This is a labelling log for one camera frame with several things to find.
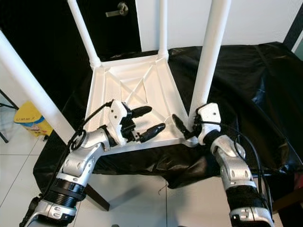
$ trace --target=door handle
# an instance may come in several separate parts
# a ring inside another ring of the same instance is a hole
[[[128,13],[127,5],[125,4],[125,2],[120,2],[118,4],[118,10],[111,11],[111,12],[106,12],[105,15],[106,15],[106,17],[126,16],[127,13]]]

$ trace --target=yellow box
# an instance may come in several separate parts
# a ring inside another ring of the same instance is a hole
[[[35,136],[49,136],[53,131],[52,127],[30,101],[27,101],[18,109],[14,122],[21,124]]]

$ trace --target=black door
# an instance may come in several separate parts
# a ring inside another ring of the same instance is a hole
[[[106,17],[120,0],[78,0],[97,54],[141,51],[135,0],[126,16]],[[0,27],[59,109],[85,79],[89,59],[66,0],[0,0]]]

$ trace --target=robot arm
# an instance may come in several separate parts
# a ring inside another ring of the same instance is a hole
[[[96,161],[104,152],[131,141],[145,142],[165,128],[165,124],[161,123],[142,134],[135,130],[132,119],[150,112],[152,108],[149,106],[130,110],[125,103],[113,101],[110,108],[109,128],[115,133],[110,134],[106,125],[93,132],[86,133],[82,130],[72,141],[71,151],[50,188],[43,196],[31,201],[20,227],[67,226],[76,215],[76,204],[86,197],[84,189]]]
[[[208,144],[221,168],[221,178],[230,207],[233,227],[273,227],[267,204],[257,191],[244,157],[244,148],[221,133],[218,105],[210,103],[196,110],[194,131],[189,132],[173,115],[175,125],[186,139],[198,137],[200,145]]]

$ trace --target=black tablecloth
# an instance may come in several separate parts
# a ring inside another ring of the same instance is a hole
[[[201,47],[169,51],[169,66],[184,106],[189,111]],[[110,60],[156,54],[129,53]],[[209,102],[220,108],[222,122],[251,139],[266,174],[303,171],[303,62],[280,43],[222,46],[214,73]],[[63,114],[77,128],[84,118],[91,74],[66,103]],[[223,131],[235,138],[235,133]],[[251,148],[240,140],[247,162],[256,172]],[[34,167],[41,191],[45,190],[64,143],[55,132],[50,136]],[[94,173],[107,175],[161,175],[170,188],[177,188],[219,174],[208,147],[173,145],[101,157]]]

